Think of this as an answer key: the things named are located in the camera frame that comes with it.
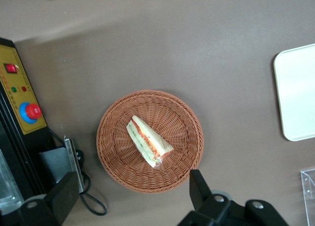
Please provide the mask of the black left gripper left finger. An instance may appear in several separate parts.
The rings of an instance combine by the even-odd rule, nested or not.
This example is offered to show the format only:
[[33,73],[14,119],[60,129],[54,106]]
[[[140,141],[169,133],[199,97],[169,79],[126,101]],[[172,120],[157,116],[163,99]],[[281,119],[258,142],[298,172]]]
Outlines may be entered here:
[[19,208],[22,226],[61,226],[79,197],[76,173],[68,172],[44,198],[28,200]]

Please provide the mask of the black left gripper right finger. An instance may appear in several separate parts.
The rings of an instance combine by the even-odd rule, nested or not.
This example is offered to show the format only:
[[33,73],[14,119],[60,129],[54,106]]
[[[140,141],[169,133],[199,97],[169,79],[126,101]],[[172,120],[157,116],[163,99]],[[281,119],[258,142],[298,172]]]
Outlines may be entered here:
[[211,192],[199,170],[191,170],[189,195],[194,210],[180,226],[286,226],[288,223],[269,202],[248,200],[244,206],[223,194]]

